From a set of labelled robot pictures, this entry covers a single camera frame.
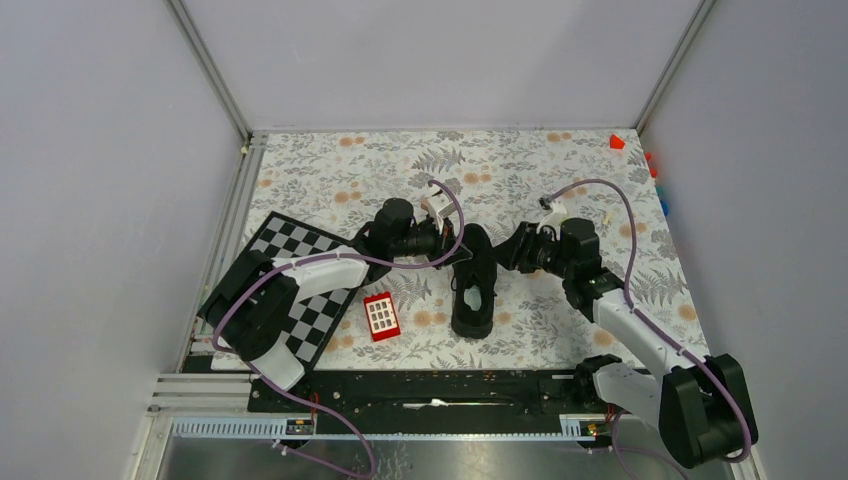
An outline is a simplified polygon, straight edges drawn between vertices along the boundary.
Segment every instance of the white wall panel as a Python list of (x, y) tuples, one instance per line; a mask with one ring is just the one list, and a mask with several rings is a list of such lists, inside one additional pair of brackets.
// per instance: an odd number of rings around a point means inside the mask
[(254, 129), (631, 126), (698, 0), (187, 0)]
[(745, 368), (769, 480), (848, 470), (846, 18), (718, 2), (643, 139), (707, 340)]
[(240, 140), (162, 2), (0, 10), (0, 477), (115, 480)]

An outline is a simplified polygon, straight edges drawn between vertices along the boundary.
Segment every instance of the checkerboard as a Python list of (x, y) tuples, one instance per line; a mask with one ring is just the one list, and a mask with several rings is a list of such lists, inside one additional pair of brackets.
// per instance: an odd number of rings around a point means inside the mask
[[(271, 212), (245, 248), (258, 250), (271, 258), (295, 258), (346, 244), (344, 239), (331, 233)], [(292, 306), (280, 336), (307, 371), (315, 367), (355, 294), (356, 290), (333, 290)], [(228, 368), (222, 360), (221, 368)], [(212, 369), (219, 369), (216, 360), (212, 362)]]

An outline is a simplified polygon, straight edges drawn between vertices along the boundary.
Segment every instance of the red toy brick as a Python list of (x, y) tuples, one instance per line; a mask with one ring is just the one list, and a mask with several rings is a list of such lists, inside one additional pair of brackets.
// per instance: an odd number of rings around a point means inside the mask
[(624, 140), (618, 138), (618, 136), (612, 135), (610, 137), (610, 148), (621, 150), (622, 148), (624, 148), (624, 145), (626, 145), (626, 143), (624, 143)]
[(389, 292), (383, 292), (362, 301), (365, 305), (365, 320), (371, 331), (371, 340), (379, 342), (400, 335), (397, 310)]

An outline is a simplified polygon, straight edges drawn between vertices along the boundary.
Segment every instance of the gray leaf pattern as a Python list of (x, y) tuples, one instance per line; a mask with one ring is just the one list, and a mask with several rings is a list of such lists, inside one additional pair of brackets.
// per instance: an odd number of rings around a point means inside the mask
[(452, 166), (459, 165), (464, 161), (465, 158), (462, 156), (462, 152), (457, 152), (456, 148), (452, 148), (451, 150), (447, 148), (428, 148), (426, 152), (418, 155), (418, 161), (412, 164), (412, 168), (431, 173), (442, 173), (442, 170), (450, 171)]
[[(626, 142), (608, 147), (609, 136)], [(634, 294), (669, 332), (707, 353), (686, 279), (665, 224), (654, 182), (633, 130), (361, 132), (272, 134), (260, 166), (244, 236), (272, 210), (350, 238), (384, 200), (416, 207), (427, 180), (445, 181), (468, 222), (481, 224), (495, 244), (518, 225), (544, 216), (537, 199), (576, 179), (605, 178), (627, 193), (636, 215), (639, 251)], [(605, 264), (624, 274), (630, 227), (614, 192), (576, 188), (568, 211), (591, 219)], [(418, 218), (423, 212), (416, 208)], [(421, 259), (408, 260), (420, 262)], [(395, 269), (362, 287), (319, 360), (324, 369), (573, 368), (583, 358), (635, 357), (612, 335), (587, 322), (565, 301), (560, 281), (542, 272), (498, 270), (494, 329), (482, 340), (450, 329), (452, 269)], [(389, 291), (401, 334), (373, 342), (362, 299)], [(232, 368), (231, 356), (213, 365)]]

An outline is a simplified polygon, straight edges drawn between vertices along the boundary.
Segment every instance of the purple cable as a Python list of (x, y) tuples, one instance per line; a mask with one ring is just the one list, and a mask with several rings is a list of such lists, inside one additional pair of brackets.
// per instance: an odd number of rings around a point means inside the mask
[[(586, 448), (574, 447), (574, 448), (557, 448), (556, 450), (560, 451), (560, 452), (569, 452), (569, 453), (585, 453), (585, 454), (588, 454), (588, 455), (603, 455), (603, 454), (615, 453), (615, 450), (611, 450), (611, 449), (608, 449), (608, 448), (589, 448), (589, 449), (586, 449)], [(686, 473), (686, 470), (683, 470), (682, 468), (680, 468), (680, 466), (677, 465), (677, 463), (675, 463), (674, 460), (666, 457), (665, 455), (662, 455), (660, 453), (648, 450), (647, 448), (639, 448), (639, 447), (622, 447), (622, 446), (620, 446), (620, 447), (618, 447), (618, 451), (622, 452), (622, 453), (636, 453), (636, 454), (639, 454), (639, 455), (645, 455), (646, 457), (651, 457), (654, 460), (658, 460), (660, 462), (663, 462), (666, 465), (668, 465), (669, 467), (675, 469), (677, 471), (677, 473), (679, 473), (680, 476), (683, 477), (683, 480), (690, 480), (689, 475)], [(622, 459), (620, 457), (616, 457), (616, 458), (618, 458), (619, 463), (621, 463), (622, 466), (623, 466), (624, 462), (622, 461)]]
[(615, 419), (612, 421), (612, 451), (615, 452), (615, 458), (618, 459), (618, 463), (621, 464), (621, 468), (624, 469), (624, 472), (627, 474), (627, 476), (629, 476), (633, 480), (639, 480), (639, 478), (636, 477), (636, 473), (634, 473), (633, 470), (630, 469), (630, 466), (627, 465), (627, 462), (624, 461), (624, 457), (621, 456), (622, 453), (633, 452), (642, 455), (648, 455), (656, 458), (657, 460), (665, 462), (671, 468), (677, 470), (677, 473), (679, 473), (684, 480), (689, 480), (689, 475), (686, 474), (686, 471), (683, 470), (680, 465), (678, 465), (676, 462), (672, 461), (670, 458), (667, 458), (662, 454), (653, 452), (645, 448), (620, 446), (618, 444), (618, 422), (619, 420), (621, 420), (622, 415), (624, 415), (624, 411), (620, 410), (618, 413), (615, 414)]
[[(319, 262), (319, 261), (322, 261), (322, 260), (331, 260), (331, 259), (335, 259), (335, 258), (352, 258), (352, 259), (355, 259), (355, 260), (362, 260), (362, 261), (365, 261), (365, 262), (368, 262), (368, 263), (376, 263), (378, 265), (383, 265), (383, 266), (386, 266), (386, 267), (400, 268), (400, 269), (405, 269), (405, 270), (418, 270), (418, 269), (422, 269), (422, 268), (435, 267), (436, 265), (440, 265), (440, 264), (444, 263), (447, 259), (449, 259), (451, 257), (451, 255), (456, 253), (456, 251), (459, 249), (460, 244), (462, 244), (462, 238), (463, 238), (463, 235), (465, 234), (465, 215), (462, 213), (462, 207), (459, 205), (459, 200), (457, 200), (456, 195), (454, 195), (453, 192), (450, 191), (450, 189), (447, 187), (447, 185), (445, 185), (445, 184), (443, 184), (443, 183), (441, 183), (437, 180), (430, 180), (427, 183), (428, 183), (428, 185), (436, 185), (437, 187), (441, 188), (443, 192), (445, 192), (445, 195), (447, 195), (448, 198), (450, 198), (451, 202), (453, 202), (454, 207), (456, 207), (456, 213), (459, 216), (459, 229), (458, 229), (457, 234), (456, 234), (456, 241), (454, 242), (453, 247), (451, 247), (451, 249), (448, 250), (448, 252), (446, 254), (442, 255), (441, 257), (437, 258), (436, 260), (433, 260), (432, 262), (426, 262), (426, 263), (420, 263), (420, 264), (400, 264), (400, 263), (394, 263), (394, 262), (387, 262), (385, 260), (380, 260), (379, 258), (372, 258), (372, 257), (368, 257), (368, 256), (365, 256), (365, 255), (359, 255), (359, 254), (354, 254), (354, 253), (342, 253), (342, 254), (339, 254), (338, 256), (335, 253), (326, 253), (326, 254), (322, 254), (322, 255), (315, 255), (314, 257), (304, 258), (302, 260), (296, 260), (293, 263), (287, 263), (285, 265), (281, 265), (279, 267), (276, 267), (273, 270), (266, 273), (265, 275), (263, 275), (262, 277), (260, 277), (259, 280), (256, 281), (256, 283), (254, 283), (247, 290), (245, 290), (245, 292), (241, 295), (241, 297), (239, 297), (239, 299), (236, 300), (235, 303), (233, 303), (233, 305), (230, 307), (230, 309), (227, 310), (227, 313), (224, 314), (224, 316), (221, 318), (221, 321), (218, 323), (218, 326), (215, 327), (215, 331), (212, 333), (212, 348), (214, 348), (215, 350), (218, 350), (220, 352), (235, 353), (235, 351), (233, 351), (230, 348), (222, 347), (220, 345), (220, 343), (218, 342), (218, 340), (221, 338), (221, 332), (224, 330), (224, 327), (227, 325), (227, 323), (229, 323), (230, 319), (233, 317), (233, 315), (235, 315), (235, 313), (238, 311), (238, 309), (241, 308), (242, 305), (244, 305), (244, 302), (246, 302), (254, 293), (256, 293), (256, 291), (259, 290), (262, 287), (262, 285), (264, 285), (265, 283), (268, 282), (268, 280), (274, 278), (275, 276), (279, 275), (280, 273), (282, 273), (286, 270), (289, 270), (290, 268), (292, 268), (292, 266), (300, 267), (300, 266), (303, 266), (303, 265), (308, 265), (308, 264), (313, 263), (313, 262)], [(294, 449), (286, 450), (286, 451), (291, 451), (295, 455), (298, 455), (300, 457), (303, 457), (303, 458), (312, 460), (314, 462), (320, 463), (321, 465), (324, 465), (326, 467), (330, 467), (337, 472), (343, 473), (345, 475), (350, 475), (352, 477), (371, 478), (371, 477), (373, 477), (374, 475), (377, 474), (377, 460), (374, 457), (374, 451), (371, 449), (371, 446), (368, 445), (368, 442), (365, 440), (365, 436), (362, 435), (362, 433), (355, 426), (353, 426), (353, 424), (349, 420), (347, 420), (340, 413), (336, 412), (335, 410), (333, 410), (329, 407), (325, 407), (323, 405), (313, 403), (313, 402), (310, 402), (308, 400), (304, 400), (300, 397), (297, 397), (295, 395), (292, 395), (291, 393), (285, 391), (279, 385), (275, 384), (271, 380), (268, 380), (251, 363), (249, 363), (249, 362), (245, 362), (245, 363), (247, 364), (248, 367), (250, 367), (251, 370), (253, 370), (254, 373), (259, 375), (259, 377), (262, 378), (262, 380), (265, 383), (267, 383), (268, 386), (271, 387), (271, 389), (273, 389), (275, 392), (279, 393), (280, 395), (288, 398), (289, 400), (291, 400), (293, 402), (297, 402), (297, 403), (299, 403), (301, 405), (305, 405), (309, 408), (316, 408), (318, 410), (321, 410), (322, 412), (326, 412), (326, 413), (336, 417), (342, 423), (344, 423), (345, 426), (348, 427), (350, 429), (350, 431), (353, 432), (353, 434), (357, 436), (357, 438), (359, 438), (359, 441), (361, 441), (362, 445), (365, 447), (365, 451), (368, 454), (368, 460), (371, 464), (371, 470), (367, 474), (356, 473), (356, 472), (353, 472), (353, 471), (350, 471), (350, 470), (346, 470), (342, 467), (339, 467), (338, 465), (335, 465), (333, 463), (330, 463), (326, 460), (320, 459), (320, 458), (315, 457), (313, 455), (310, 455), (308, 453), (300, 452), (300, 451), (297, 451), (297, 450), (294, 450)]]
[(580, 180), (577, 182), (568, 185), (565, 188), (560, 189), (553, 195), (551, 195), (551, 199), (555, 199), (562, 195), (563, 193), (571, 190), (572, 188), (579, 187), (580, 185), (584, 185), (587, 183), (599, 183), (601, 185), (606, 185), (621, 197), (621, 201), (624, 203), (624, 209), (627, 210), (627, 218), (630, 220), (630, 243), (631, 243), (631, 251), (630, 251), (630, 259), (627, 261), (627, 269), (624, 273), (624, 300), (627, 302), (627, 305), (633, 310), (633, 313), (640, 319), (642, 322), (648, 326), (654, 333), (657, 334), (658, 337), (663, 339), (664, 342), (669, 344), (678, 355), (682, 355), (690, 362), (694, 363), (698, 369), (700, 369), (707, 378), (715, 385), (716, 389), (719, 391), (724, 400), (730, 406), (730, 409), (733, 411), (733, 415), (736, 416), (736, 421), (739, 422), (739, 425), (742, 427), (742, 439), (743, 446), (742, 452), (735, 457), (725, 457), (724, 460), (730, 463), (739, 463), (745, 461), (746, 458), (751, 454), (751, 429), (748, 428), (748, 422), (745, 420), (745, 416), (742, 414), (742, 410), (739, 408), (739, 405), (736, 403), (736, 400), (730, 395), (730, 392), (727, 391), (727, 388), (721, 384), (718, 377), (704, 365), (698, 357), (696, 357), (692, 352), (683, 348), (677, 340), (669, 336), (665, 333), (656, 323), (651, 321), (647, 315), (642, 313), (638, 308), (636, 308), (635, 302), (633, 301), (633, 295), (630, 291), (630, 277), (633, 274), (633, 266), (636, 263), (636, 218), (633, 215), (633, 209), (630, 207), (630, 201), (627, 200), (627, 196), (624, 195), (624, 191), (618, 187), (618, 185), (609, 182), (607, 180), (602, 180), (600, 178), (590, 178), (587, 180)]

